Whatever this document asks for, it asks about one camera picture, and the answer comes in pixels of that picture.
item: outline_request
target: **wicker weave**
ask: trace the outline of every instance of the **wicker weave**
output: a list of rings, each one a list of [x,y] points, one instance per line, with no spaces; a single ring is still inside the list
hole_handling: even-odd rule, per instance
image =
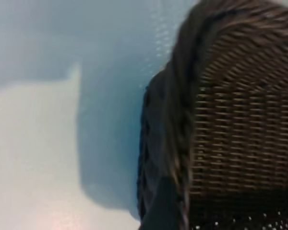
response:
[[[200,2],[148,86],[141,122],[141,218],[169,175],[180,230],[288,229],[288,8]]]

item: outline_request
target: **woven wicker texture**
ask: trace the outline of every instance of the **woven wicker texture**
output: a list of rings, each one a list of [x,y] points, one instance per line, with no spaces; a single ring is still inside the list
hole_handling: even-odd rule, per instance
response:
[[[145,94],[140,151],[141,217],[165,173],[181,230],[288,229],[288,8],[196,6]]]

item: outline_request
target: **dark brown wicker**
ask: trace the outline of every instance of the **dark brown wicker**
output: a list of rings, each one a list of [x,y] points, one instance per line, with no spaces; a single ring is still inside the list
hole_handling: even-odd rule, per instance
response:
[[[288,8],[203,0],[144,97],[141,218],[171,176],[180,230],[288,229]]]

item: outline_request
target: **white surface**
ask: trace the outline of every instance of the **white surface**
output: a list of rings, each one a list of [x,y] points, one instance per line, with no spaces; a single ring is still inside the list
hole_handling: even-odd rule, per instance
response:
[[[135,230],[144,88],[191,0],[0,0],[0,230]]]

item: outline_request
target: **wicker basket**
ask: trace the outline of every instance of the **wicker basket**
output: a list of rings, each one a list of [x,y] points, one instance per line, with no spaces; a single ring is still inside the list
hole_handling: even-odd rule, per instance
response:
[[[138,208],[177,186],[180,229],[288,229],[288,8],[203,0],[141,118]]]

